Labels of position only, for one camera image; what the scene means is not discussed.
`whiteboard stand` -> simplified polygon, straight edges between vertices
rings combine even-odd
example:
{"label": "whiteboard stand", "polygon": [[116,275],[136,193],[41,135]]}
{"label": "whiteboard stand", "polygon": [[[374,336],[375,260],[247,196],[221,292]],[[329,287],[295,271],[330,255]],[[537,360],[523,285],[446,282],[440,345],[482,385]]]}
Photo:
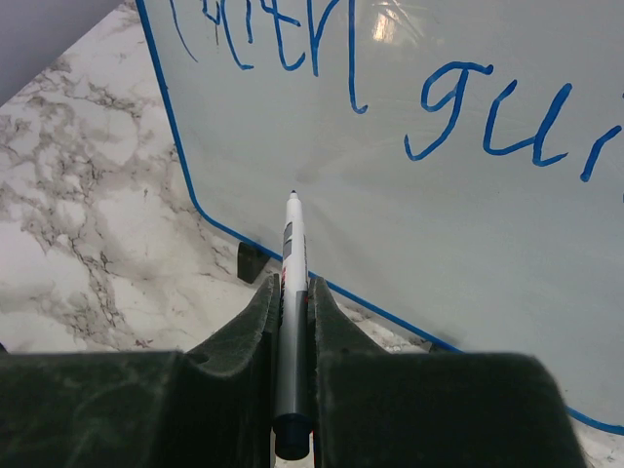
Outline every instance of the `whiteboard stand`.
{"label": "whiteboard stand", "polygon": [[271,257],[255,246],[239,242],[236,253],[236,276],[253,284]]}

